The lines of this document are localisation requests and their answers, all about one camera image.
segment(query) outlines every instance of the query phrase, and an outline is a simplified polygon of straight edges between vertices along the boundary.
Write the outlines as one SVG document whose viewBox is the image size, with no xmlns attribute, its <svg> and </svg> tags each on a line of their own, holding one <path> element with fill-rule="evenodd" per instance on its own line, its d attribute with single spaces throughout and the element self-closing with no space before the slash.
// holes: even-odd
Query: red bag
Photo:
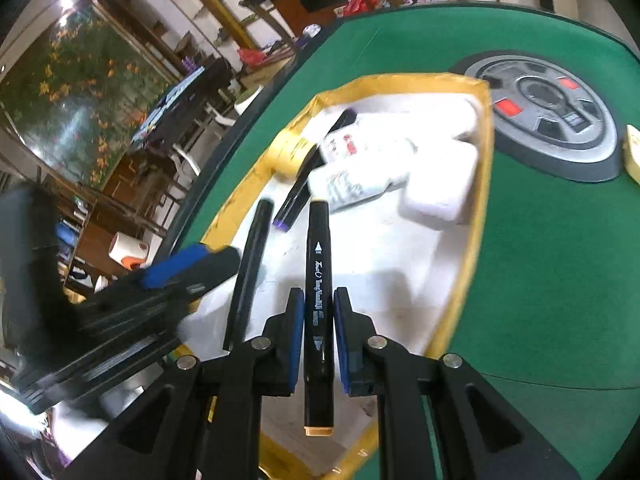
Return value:
<svg viewBox="0 0 640 480">
<path fill-rule="evenodd" d="M 373 6 L 376 6 L 378 0 L 369 0 Z M 351 0 L 344 7 L 344 15 L 345 16 L 353 16 L 354 14 L 358 14 L 360 12 L 367 12 L 369 7 L 367 7 L 367 3 L 364 0 Z"/>
<path fill-rule="evenodd" d="M 240 56 L 240 61 L 249 66 L 258 66 L 267 59 L 267 55 L 263 51 L 253 48 L 239 48 L 238 56 Z"/>
</svg>

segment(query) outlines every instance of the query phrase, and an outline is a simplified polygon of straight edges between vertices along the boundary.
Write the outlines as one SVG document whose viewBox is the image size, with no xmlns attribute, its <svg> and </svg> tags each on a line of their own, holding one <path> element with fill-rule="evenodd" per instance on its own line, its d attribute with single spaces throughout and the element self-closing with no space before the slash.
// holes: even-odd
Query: white container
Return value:
<svg viewBox="0 0 640 480">
<path fill-rule="evenodd" d="M 326 200 L 333 211 L 405 182 L 414 153 L 405 139 L 390 142 L 384 151 L 366 151 L 313 170 L 307 185 L 311 196 Z"/>
<path fill-rule="evenodd" d="M 116 233 L 109 247 L 109 257 L 125 269 L 135 270 L 146 262 L 149 246 L 124 233 Z"/>
<path fill-rule="evenodd" d="M 476 110 L 463 98 L 423 112 L 364 113 L 355 123 L 327 134 L 319 149 L 325 162 L 335 162 L 367 150 L 385 150 L 390 142 L 402 139 L 416 147 L 433 137 L 465 139 L 477 122 Z"/>
<path fill-rule="evenodd" d="M 404 205 L 453 221 L 465 205 L 476 172 L 478 149 L 452 139 L 432 139 L 416 153 L 404 190 Z"/>
</svg>

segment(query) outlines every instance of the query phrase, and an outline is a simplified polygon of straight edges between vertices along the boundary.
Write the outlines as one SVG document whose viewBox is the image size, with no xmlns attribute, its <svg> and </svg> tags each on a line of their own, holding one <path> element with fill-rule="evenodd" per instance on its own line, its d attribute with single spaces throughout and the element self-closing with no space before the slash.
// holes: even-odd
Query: blue gripper pad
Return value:
<svg viewBox="0 0 640 480">
<path fill-rule="evenodd" d="M 144 288 L 162 288 L 176 275 L 189 269 L 209 254 L 204 244 L 194 244 L 146 269 L 140 280 Z"/>
<path fill-rule="evenodd" d="M 302 325 L 305 319 L 305 293 L 300 288 L 292 288 L 289 292 L 287 309 L 294 309 L 291 346 L 289 350 L 289 389 L 293 393 L 298 382 L 300 370 L 300 353 L 302 352 Z"/>
</svg>

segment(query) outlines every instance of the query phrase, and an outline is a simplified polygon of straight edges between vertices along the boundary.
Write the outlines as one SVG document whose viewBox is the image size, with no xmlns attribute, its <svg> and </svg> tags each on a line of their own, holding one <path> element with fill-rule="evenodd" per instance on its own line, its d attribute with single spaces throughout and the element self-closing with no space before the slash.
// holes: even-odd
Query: black tool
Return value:
<svg viewBox="0 0 640 480">
<path fill-rule="evenodd" d="M 231 278 L 238 251 L 195 245 L 140 269 L 75 306 L 60 287 L 56 213 L 44 190 L 2 196 L 0 254 L 8 343 L 20 354 L 13 386 L 32 412 L 61 400 L 82 408 L 180 345 L 189 305 Z"/>
<path fill-rule="evenodd" d="M 340 114 L 340 117 L 335 121 L 335 124 L 329 130 L 329 133 L 348 126 L 349 124 L 353 124 L 356 121 L 357 116 L 358 115 L 354 110 L 347 108 Z M 291 229 L 293 223 L 300 215 L 300 212 L 304 209 L 306 202 L 311 197 L 309 188 L 306 185 L 309 173 L 311 173 L 315 168 L 320 168 L 321 166 L 324 166 L 324 160 L 322 160 L 322 155 L 316 146 L 305 157 L 305 161 L 300 167 L 296 181 L 293 183 L 291 190 L 282 203 L 282 207 L 276 213 L 276 216 L 273 219 L 273 225 L 275 227 L 284 232 Z"/>
<path fill-rule="evenodd" d="M 302 290 L 292 288 L 286 310 L 267 320 L 262 336 L 211 361 L 178 359 L 60 480 L 193 480 L 196 472 L 202 480 L 255 480 L 262 396 L 295 390 L 303 309 Z"/>
<path fill-rule="evenodd" d="M 340 378 L 350 397 L 378 396 L 380 478 L 540 480 L 580 477 L 545 438 L 456 354 L 409 354 L 334 295 Z M 430 412 L 437 449 L 432 449 Z"/>
<path fill-rule="evenodd" d="M 272 213 L 273 202 L 269 198 L 260 199 L 244 244 L 236 286 L 226 318 L 225 340 L 222 345 L 225 350 L 232 350 L 234 346 L 244 341 L 251 305 L 254 302 L 255 282 L 258 279 L 264 246 L 269 235 Z"/>
<path fill-rule="evenodd" d="M 313 200 L 306 236 L 305 431 L 329 436 L 334 428 L 334 311 L 329 205 Z"/>
</svg>

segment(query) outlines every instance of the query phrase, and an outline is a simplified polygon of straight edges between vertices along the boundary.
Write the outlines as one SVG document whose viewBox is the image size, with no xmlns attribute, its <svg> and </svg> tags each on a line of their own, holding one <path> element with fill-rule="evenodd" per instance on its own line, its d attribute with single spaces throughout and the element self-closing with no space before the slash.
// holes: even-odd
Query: paper towel roll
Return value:
<svg viewBox="0 0 640 480">
<path fill-rule="evenodd" d="M 124 233 L 116 233 L 109 247 L 109 257 L 125 269 L 135 270 L 146 262 L 149 246 Z"/>
</svg>

